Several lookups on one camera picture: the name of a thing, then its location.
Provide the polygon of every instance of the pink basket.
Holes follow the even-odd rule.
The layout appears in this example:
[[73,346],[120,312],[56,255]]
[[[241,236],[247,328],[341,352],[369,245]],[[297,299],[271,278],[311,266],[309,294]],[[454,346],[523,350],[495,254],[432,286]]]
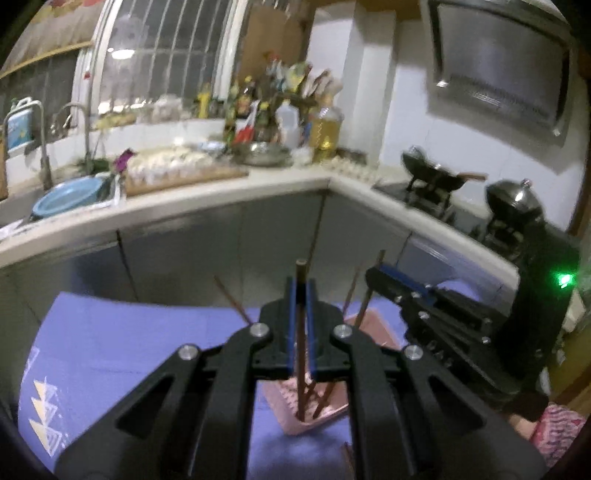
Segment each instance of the pink basket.
[[[357,315],[348,317],[345,322],[352,325]],[[361,331],[367,333],[380,346],[393,349],[400,349],[400,343],[396,336],[390,331],[389,326],[384,322],[380,314],[369,309],[361,324]],[[306,373],[306,380],[310,383],[311,378]],[[312,415],[318,406],[320,397],[323,395],[328,384],[317,384],[316,392],[312,395],[306,405],[307,421],[299,421],[296,418],[297,412],[297,380],[290,378],[281,382],[263,382],[262,392],[271,410],[277,417],[277,421],[287,435],[299,435],[310,429],[318,427],[323,423],[345,413],[349,407],[347,398],[347,387],[345,382],[338,382],[330,396],[330,403],[322,410],[320,416],[313,420]]]

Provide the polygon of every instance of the metal screw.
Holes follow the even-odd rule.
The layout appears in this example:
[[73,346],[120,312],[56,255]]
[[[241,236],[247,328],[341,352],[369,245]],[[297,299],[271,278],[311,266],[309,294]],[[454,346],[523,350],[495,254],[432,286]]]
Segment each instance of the metal screw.
[[178,349],[178,355],[183,360],[193,360],[199,354],[199,348],[194,345],[183,345]]
[[420,360],[423,358],[423,349],[418,345],[409,345],[404,349],[404,355],[409,360]]
[[263,338],[269,333],[269,327],[266,323],[254,323],[251,326],[251,335],[256,338]]
[[337,325],[333,329],[333,333],[335,337],[342,339],[348,338],[353,335],[353,329],[349,325],[345,325],[344,323],[341,325]]

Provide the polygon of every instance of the green light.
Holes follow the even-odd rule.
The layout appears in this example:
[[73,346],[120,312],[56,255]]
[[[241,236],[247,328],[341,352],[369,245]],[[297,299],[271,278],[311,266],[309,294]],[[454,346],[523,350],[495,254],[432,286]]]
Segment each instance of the green light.
[[560,288],[566,288],[574,283],[574,275],[570,273],[561,273],[558,275],[558,285]]

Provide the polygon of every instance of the cooking oil bottle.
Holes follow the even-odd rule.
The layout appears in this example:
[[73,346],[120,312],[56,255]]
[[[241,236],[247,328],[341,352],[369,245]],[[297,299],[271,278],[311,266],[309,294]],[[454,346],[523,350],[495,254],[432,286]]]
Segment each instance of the cooking oil bottle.
[[315,163],[332,158],[336,154],[340,126],[345,118],[341,110],[334,106],[336,93],[334,89],[327,87],[320,98],[318,108],[310,112],[312,128],[309,145],[314,148]]

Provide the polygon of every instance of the blue basin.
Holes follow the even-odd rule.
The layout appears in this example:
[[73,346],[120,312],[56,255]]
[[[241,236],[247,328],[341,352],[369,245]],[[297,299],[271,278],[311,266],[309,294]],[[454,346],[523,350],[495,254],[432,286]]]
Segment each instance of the blue basin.
[[33,215],[48,218],[97,201],[107,179],[85,177],[58,185],[33,207]]

